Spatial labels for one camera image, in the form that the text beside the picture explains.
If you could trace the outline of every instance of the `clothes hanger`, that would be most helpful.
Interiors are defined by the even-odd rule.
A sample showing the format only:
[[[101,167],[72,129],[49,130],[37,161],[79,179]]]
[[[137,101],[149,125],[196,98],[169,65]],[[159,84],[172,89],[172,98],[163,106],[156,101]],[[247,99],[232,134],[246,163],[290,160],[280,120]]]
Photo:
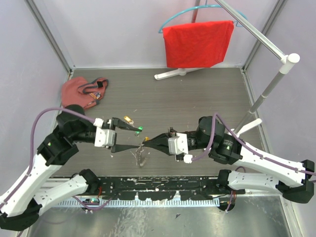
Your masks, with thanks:
[[[211,7],[216,7],[216,8],[222,8],[221,5],[201,5],[201,6],[194,6],[194,7],[190,7],[188,9],[185,9],[183,11],[180,11],[179,13],[171,16],[168,20],[166,20],[163,25],[160,27],[158,33],[162,33],[162,29],[163,27],[171,20],[173,20],[174,18],[176,18],[177,16],[180,16],[182,15],[183,13],[186,13],[188,11],[193,11],[193,10],[196,10],[196,9],[200,9],[200,8],[211,8]],[[246,20],[247,20],[247,17],[240,11],[237,11],[240,15],[242,15]],[[234,24],[236,24],[237,27],[242,27],[242,25],[238,24],[238,21],[234,21]]]

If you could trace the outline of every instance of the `gray wall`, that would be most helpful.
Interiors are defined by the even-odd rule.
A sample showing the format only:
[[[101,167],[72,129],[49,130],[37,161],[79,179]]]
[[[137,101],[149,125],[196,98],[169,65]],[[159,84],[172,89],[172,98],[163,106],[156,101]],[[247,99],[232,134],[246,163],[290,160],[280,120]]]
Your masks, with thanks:
[[[226,0],[262,29],[276,0]],[[162,34],[158,30],[195,0],[36,0],[59,44],[77,68],[166,67]],[[187,12],[168,26],[189,23]],[[197,22],[233,19],[223,9],[200,9]],[[225,61],[218,66],[242,66],[255,38],[245,28],[234,29]]]
[[[268,35],[284,53],[301,56],[301,61],[260,108],[273,152],[288,160],[316,161],[315,12],[314,0],[289,0]],[[256,96],[280,66],[278,59],[262,46],[248,71]],[[307,236],[315,236],[316,197],[295,207]]]
[[[23,0],[0,1],[0,194],[28,166],[30,131],[36,115],[60,105],[67,79],[36,20]],[[35,145],[50,132],[54,112],[36,129]],[[1,237],[13,232],[0,230]]]

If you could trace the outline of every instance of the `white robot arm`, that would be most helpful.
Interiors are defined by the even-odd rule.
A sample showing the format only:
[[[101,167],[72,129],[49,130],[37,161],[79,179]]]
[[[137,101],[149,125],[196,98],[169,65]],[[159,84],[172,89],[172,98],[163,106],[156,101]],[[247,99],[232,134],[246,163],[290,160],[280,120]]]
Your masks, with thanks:
[[[84,114],[80,106],[71,105],[69,109]],[[217,186],[225,191],[264,190],[280,193],[286,199],[299,203],[307,203],[312,198],[314,184],[308,174],[314,172],[312,161],[288,161],[260,151],[248,143],[242,146],[231,134],[224,133],[222,124],[213,120],[212,117],[201,117],[196,131],[178,133],[170,128],[168,133],[145,141],[142,146],[175,155],[177,161],[184,160],[187,163],[197,159],[188,154],[190,150],[206,148],[205,153],[216,162],[242,165],[262,172],[220,170]],[[96,147],[111,149],[112,153],[139,147],[116,144],[116,127],[141,131],[118,118],[107,121],[97,118],[92,123],[62,112],[57,116],[57,122],[55,130],[38,147],[32,169],[27,168],[13,186],[0,196],[0,228],[22,231],[61,201],[83,193],[95,195],[98,192],[100,180],[89,169],[82,170],[57,187],[39,191],[45,181],[78,152],[75,142],[93,143]]]

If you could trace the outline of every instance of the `dark red cloth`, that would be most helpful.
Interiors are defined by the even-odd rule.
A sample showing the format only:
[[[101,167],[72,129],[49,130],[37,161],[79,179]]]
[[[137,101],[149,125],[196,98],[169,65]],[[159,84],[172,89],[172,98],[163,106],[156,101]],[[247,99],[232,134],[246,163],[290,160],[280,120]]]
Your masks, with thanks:
[[[80,105],[85,110],[98,105],[104,97],[109,81],[106,78],[97,78],[87,82],[84,77],[72,78],[61,87],[61,105]]]
[[[232,21],[189,23],[163,28],[167,67],[210,68],[224,61]]]

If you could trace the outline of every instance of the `white stand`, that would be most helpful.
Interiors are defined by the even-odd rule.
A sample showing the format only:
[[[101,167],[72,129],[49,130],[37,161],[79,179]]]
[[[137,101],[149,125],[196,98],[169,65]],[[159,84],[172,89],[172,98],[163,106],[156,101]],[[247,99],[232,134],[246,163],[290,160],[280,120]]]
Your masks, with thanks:
[[[170,72],[156,74],[155,75],[155,79],[156,80],[161,80],[161,79],[165,79],[165,78],[174,77],[174,76],[177,76],[177,75],[184,76],[185,74],[187,74],[189,72],[196,71],[196,70],[199,70],[199,69],[203,69],[203,68],[178,68],[177,70],[173,70],[173,71],[170,71]]]

